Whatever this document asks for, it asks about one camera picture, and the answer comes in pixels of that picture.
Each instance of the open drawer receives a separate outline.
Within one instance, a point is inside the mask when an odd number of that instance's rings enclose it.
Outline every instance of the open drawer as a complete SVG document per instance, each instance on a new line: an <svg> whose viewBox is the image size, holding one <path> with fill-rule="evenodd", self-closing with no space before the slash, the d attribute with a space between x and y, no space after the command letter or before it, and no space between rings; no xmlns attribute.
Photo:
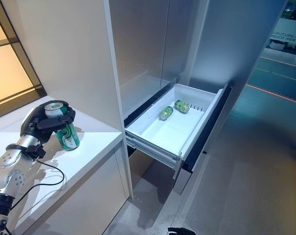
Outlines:
<svg viewBox="0 0 296 235"><path fill-rule="evenodd" d="M127 144L178 172L223 92L224 89L220 89L214 94L175 84L125 128ZM178 99L188 103L187 114L174 108ZM159 114L166 106L173 107L174 111L163 121Z"/></svg>

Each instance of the sign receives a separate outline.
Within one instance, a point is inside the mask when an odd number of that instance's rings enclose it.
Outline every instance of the sign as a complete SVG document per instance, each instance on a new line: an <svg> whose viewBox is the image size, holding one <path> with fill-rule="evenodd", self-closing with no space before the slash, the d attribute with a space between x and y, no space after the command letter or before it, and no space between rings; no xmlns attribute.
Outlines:
<svg viewBox="0 0 296 235"><path fill-rule="evenodd" d="M279 19L271 39L296 44L296 21Z"/></svg>

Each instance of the window frame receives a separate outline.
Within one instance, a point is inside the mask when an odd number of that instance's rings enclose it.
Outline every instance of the window frame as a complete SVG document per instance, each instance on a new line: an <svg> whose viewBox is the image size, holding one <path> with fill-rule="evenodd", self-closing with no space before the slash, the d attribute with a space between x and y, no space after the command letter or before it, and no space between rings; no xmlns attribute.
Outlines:
<svg viewBox="0 0 296 235"><path fill-rule="evenodd" d="M20 64L25 70L32 87L25 90L19 91L12 94L4 99L0 100L0 117L16 110L30 102L33 102L41 97L47 95L45 89L43 88L13 26L9 17L4 9L2 2L0 1L0 26L6 36L6 39L0 40L0 47L10 45L15 52Z"/></svg>

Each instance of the cabinet side panel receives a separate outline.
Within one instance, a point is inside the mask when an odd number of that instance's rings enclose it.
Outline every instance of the cabinet side panel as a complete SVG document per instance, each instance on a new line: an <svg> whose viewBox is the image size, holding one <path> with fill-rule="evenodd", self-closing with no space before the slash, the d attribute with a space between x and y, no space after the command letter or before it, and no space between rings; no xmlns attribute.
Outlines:
<svg viewBox="0 0 296 235"><path fill-rule="evenodd" d="M121 130L103 1L2 3L48 95Z"/></svg>
<svg viewBox="0 0 296 235"><path fill-rule="evenodd" d="M126 155L124 142L120 142L115 148L115 157L118 165L119 175L123 183L125 197L133 197L132 179L130 176L129 159Z"/></svg>

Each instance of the black cable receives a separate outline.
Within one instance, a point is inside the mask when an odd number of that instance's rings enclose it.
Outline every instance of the black cable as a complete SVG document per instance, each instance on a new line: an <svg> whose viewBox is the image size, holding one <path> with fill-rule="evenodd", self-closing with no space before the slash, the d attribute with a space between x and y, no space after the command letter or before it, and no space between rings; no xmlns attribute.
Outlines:
<svg viewBox="0 0 296 235"><path fill-rule="evenodd" d="M12 235L11 232L7 229L7 227L5 227L5 230L6 230L8 235Z"/></svg>
<svg viewBox="0 0 296 235"><path fill-rule="evenodd" d="M57 167L55 167L55 166L52 166L52 165L49 165L49 164L47 164L47 163L43 163L43 162L41 162L41 161L39 161L38 159L37 159L37 162L39 162L39 163L41 163L41 164L43 164L43 165L47 165L47 166L49 166L49 167L51 167L51 168L54 168L54 169L56 169L56 170L58 170L59 172L61 172L61 174L62 174L62 179L59 181L59 182L57 182L57 183L54 183L54 184L36 184L36 185L34 185L34 186L32 186L29 190L27 190L27 192L17 201L17 203L15 203L14 204L14 206L12 206L12 208L11 208L11 210L13 210L23 199L24 199L24 197L26 197L26 195L34 188L34 187L37 187L37 186L41 186L41 185L46 185L46 186L53 186L53 185L58 185L58 184L60 184L60 183L62 183L63 181L64 181L64 179L65 179L65 175L64 175L64 173L63 173L63 171L61 171L59 168L57 168Z"/></svg>

